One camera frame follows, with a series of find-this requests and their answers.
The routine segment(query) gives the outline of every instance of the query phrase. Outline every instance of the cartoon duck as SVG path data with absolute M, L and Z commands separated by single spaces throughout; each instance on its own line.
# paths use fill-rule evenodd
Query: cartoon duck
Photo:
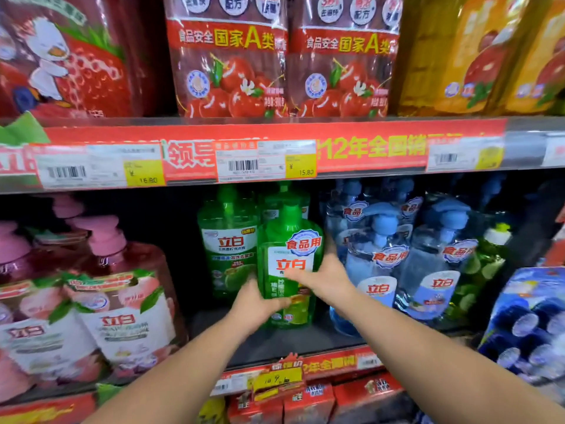
M 24 33 L 22 37 L 29 49 L 39 57 L 39 66 L 32 72 L 29 84 L 40 96 L 53 99 L 62 107 L 70 107 L 71 105 L 63 100 L 55 83 L 56 77 L 65 77 L 69 73 L 65 67 L 55 64 L 69 56 L 67 43 L 55 24 L 47 18 L 37 17 L 31 25 L 31 32 Z

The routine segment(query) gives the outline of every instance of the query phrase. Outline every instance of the pink pump cap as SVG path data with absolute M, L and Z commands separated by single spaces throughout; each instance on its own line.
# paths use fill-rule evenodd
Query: pink pump cap
M 0 221 L 0 264 L 13 262 L 32 250 L 23 236 L 14 234 L 16 229 L 15 221 Z
M 127 245 L 124 233 L 117 228 L 117 216 L 76 217 L 74 225 L 92 231 L 88 245 L 95 256 L 111 256 Z
M 53 198 L 53 213 L 58 219 L 70 219 L 84 213 L 84 204 L 70 193 L 50 193 L 47 196 Z

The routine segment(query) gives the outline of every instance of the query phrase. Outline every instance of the hand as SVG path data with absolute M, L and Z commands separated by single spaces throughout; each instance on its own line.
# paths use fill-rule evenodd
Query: hand
M 249 336 L 272 314 L 290 305 L 290 297 L 264 299 L 257 286 L 257 279 L 251 278 L 237 293 L 227 318 L 233 322 L 234 327 L 242 329 L 245 336 Z
M 328 305 L 342 311 L 343 305 L 355 294 L 356 290 L 349 281 L 345 268 L 337 258 L 337 250 L 332 236 L 326 234 L 324 242 L 324 260 L 317 272 L 287 269 L 284 276 L 307 286 Z

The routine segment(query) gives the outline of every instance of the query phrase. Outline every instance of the green dish soap bottle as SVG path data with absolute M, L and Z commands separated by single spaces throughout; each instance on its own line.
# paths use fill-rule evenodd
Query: green dish soap bottle
M 265 299 L 291 297 L 292 305 L 274 313 L 267 326 L 294 328 L 312 322 L 315 296 L 305 286 L 284 278 L 285 269 L 317 271 L 324 247 L 323 232 L 302 218 L 298 199 L 286 202 L 279 217 L 259 228 L 259 288 Z
M 277 183 L 279 185 L 278 191 L 261 195 L 259 198 L 263 223 L 279 217 L 283 205 L 289 202 L 295 202 L 296 199 L 300 201 L 302 218 L 307 220 L 308 213 L 310 212 L 310 195 L 300 189 L 291 188 L 290 180 L 279 181 Z
M 234 299 L 257 273 L 257 206 L 252 199 L 239 197 L 233 184 L 222 184 L 216 200 L 204 202 L 198 212 L 198 225 L 214 297 Z
M 467 260 L 445 311 L 449 319 L 465 317 L 485 284 L 500 270 L 506 259 L 506 243 L 512 237 L 509 229 L 506 223 L 497 223 L 494 228 L 486 230 L 484 237 L 479 238 L 478 247 Z

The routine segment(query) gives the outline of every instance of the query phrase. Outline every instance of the forearm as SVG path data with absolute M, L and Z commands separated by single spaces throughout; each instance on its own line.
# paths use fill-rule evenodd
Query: forearm
M 565 422 L 511 372 L 369 296 L 351 291 L 341 311 L 437 424 Z
M 193 422 L 245 336 L 228 314 L 134 381 L 85 423 Z

